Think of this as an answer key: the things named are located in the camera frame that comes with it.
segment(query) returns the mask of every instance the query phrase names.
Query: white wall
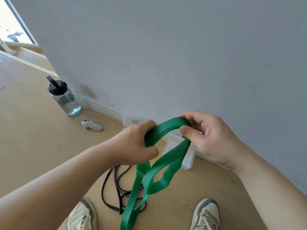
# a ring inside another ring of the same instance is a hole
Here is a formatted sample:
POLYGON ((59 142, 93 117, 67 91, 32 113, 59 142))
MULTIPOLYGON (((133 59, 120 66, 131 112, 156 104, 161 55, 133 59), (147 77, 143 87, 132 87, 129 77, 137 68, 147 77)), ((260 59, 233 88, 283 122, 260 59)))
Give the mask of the white wall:
POLYGON ((306 0, 11 1, 77 95, 221 116, 307 194, 306 0))

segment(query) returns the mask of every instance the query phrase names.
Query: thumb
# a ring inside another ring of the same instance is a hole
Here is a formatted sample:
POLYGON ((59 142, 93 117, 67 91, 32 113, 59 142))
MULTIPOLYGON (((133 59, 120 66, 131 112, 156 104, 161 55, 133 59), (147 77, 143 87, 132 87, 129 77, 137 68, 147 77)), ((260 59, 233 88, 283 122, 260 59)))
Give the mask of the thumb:
POLYGON ((189 139, 198 148, 199 148, 199 146, 202 145, 202 143, 206 139, 206 137, 204 135, 202 135, 199 131, 197 131, 194 128, 189 127, 189 126, 182 126, 179 129, 179 131, 182 134, 182 136, 189 139))
POLYGON ((145 150, 147 161, 156 158, 159 155, 159 150, 156 146, 147 147, 145 150))

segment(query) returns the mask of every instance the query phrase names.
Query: white controller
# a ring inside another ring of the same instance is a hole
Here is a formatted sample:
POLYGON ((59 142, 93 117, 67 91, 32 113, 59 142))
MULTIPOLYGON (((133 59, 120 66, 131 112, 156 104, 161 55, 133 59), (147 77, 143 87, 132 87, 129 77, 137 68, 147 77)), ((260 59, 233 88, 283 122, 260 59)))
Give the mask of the white controller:
POLYGON ((91 128, 95 131, 101 131, 102 130, 102 126, 100 126, 97 123, 94 123, 93 121, 85 120, 85 121, 82 122, 82 125, 85 128, 91 128))

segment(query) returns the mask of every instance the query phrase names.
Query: sneaker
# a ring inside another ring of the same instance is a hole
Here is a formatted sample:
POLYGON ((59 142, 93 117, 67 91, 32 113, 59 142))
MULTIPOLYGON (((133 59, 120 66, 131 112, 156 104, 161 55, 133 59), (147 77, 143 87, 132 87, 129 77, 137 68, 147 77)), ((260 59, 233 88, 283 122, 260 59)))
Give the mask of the sneaker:
POLYGON ((219 207, 211 198, 200 201, 194 211, 190 230, 218 230, 220 225, 219 207))
POLYGON ((97 230, 97 215, 92 202, 83 198, 71 211, 67 220, 68 230, 97 230))

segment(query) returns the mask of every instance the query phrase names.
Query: right hand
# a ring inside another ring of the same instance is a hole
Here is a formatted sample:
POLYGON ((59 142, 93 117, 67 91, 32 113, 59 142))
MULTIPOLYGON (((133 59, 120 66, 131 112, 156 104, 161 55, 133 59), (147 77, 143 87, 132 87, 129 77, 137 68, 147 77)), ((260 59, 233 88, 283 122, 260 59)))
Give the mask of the right hand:
POLYGON ((236 170, 253 153, 220 117, 199 111, 189 111, 179 116, 189 120, 192 125, 179 129, 182 136, 194 143, 211 162, 236 170))

